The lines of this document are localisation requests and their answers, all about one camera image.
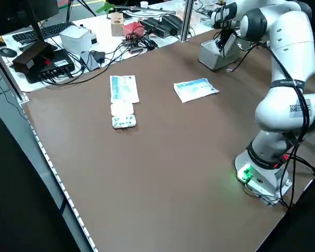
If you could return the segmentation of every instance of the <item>keyboard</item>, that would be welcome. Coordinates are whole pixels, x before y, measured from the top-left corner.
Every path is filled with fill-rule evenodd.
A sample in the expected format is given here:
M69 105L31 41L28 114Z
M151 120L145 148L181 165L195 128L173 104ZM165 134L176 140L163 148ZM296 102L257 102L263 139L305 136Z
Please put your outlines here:
M75 25L75 24L73 22L68 22L68 23L62 23L62 24L57 24L57 25L51 25L51 26L42 28L41 34L44 39L52 38L52 37L58 36L61 31L65 30L71 25ZM33 31L30 31L30 32L27 31L25 33L15 34L13 35L13 39L17 42L20 42L21 44L29 44L37 40Z

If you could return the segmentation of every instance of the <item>monitor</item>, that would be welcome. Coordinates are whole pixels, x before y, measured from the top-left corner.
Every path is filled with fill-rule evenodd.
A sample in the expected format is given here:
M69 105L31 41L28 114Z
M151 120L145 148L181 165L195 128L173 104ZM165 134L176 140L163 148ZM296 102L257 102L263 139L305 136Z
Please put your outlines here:
M57 0L0 0L0 35L28 27L57 13Z

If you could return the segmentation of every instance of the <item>metal pole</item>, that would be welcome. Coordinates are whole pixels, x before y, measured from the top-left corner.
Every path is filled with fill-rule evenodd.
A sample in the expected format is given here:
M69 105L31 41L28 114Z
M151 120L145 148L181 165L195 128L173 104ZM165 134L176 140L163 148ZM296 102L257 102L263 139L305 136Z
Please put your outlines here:
M183 24L182 24L182 29L181 29L181 38L180 38L182 42L185 42L187 40L189 27L190 27L191 13L193 11L194 2L195 0L187 0L185 4Z

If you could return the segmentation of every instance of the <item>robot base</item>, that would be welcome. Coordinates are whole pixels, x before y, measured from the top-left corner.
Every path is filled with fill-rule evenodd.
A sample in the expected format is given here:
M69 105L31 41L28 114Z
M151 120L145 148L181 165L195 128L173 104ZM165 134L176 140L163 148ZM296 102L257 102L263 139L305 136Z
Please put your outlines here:
M268 206L274 206L278 203L280 200L280 180L284 170L283 166L274 170L260 168L251 160L246 150L237 156L235 166L238 180L251 192L262 199ZM282 195L285 195L292 186L292 181L288 179L287 171L283 179L281 192Z

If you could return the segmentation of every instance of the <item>white desk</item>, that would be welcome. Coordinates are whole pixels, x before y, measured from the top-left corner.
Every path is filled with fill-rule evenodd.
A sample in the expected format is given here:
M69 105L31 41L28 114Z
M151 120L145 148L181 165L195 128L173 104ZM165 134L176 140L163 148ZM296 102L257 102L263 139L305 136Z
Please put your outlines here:
M155 8L155 9L159 9L159 8L163 8L165 10L169 10L169 11L176 11L178 15L182 15L182 9L181 6L179 5L179 0L172 0L169 2L164 2L164 3L159 3L159 4L154 4L150 6L151 8ZM159 13L157 12L150 12L149 10L147 10L146 12L136 12L133 15L135 16L145 16L145 17L149 17L150 15L157 15ZM203 17L205 18L205 16L195 13L193 12L193 16L192 16L192 23L191 23L191 27L194 29L196 35L207 32L209 30L211 30L210 27L207 27L203 24L201 24L200 22L200 18ZM137 17L133 17L131 19L128 19L125 21L125 24L129 24L132 22L136 22L138 20ZM102 15L102 16L98 16L98 17L91 17L91 18L86 18L86 19L82 19L82 20L78 20L78 21L74 21L74 23L76 25L81 25L83 24L86 28L91 29L94 33L96 33L97 35L97 43L92 45L92 47L90 48L90 50L95 50L95 51L104 51L105 53L110 53L113 52L117 46L119 44L121 44L122 40L124 37L112 37L111 35L111 25L110 25L110 20L107 19L106 15ZM19 48L22 46L20 43L16 42L15 40L13 40L13 35L5 35L3 36L7 47L10 49L15 50L18 55L21 54L22 52L19 50ZM160 37L157 37L155 35L150 35L150 38L153 39L159 47L163 47L169 44L172 44L176 41L178 41L177 38L173 37L173 36L169 36L165 39L162 39ZM62 46L62 42L59 36L53 37L52 39L47 39L46 40L48 43L55 45L54 41ZM115 57L120 55L121 51L117 50L117 52L115 53ZM121 58L122 60L133 57L135 55L131 55L128 52L125 53ZM3 60L5 61L5 63L10 66L12 64L12 60L13 58L6 58L3 57ZM76 69L73 72L76 72L79 68L80 65L74 61L75 65L76 65ZM105 63L102 65L105 66L109 63L109 60L105 60ZM15 81L17 82L18 86L20 87L22 92L33 92L35 90L44 88L45 86L48 86L49 84L46 84L44 82L37 82L34 84L30 84L25 75L23 73L19 73L19 72L15 72L12 68L9 68L9 70L11 71ZM56 81L63 81L66 78L56 78Z

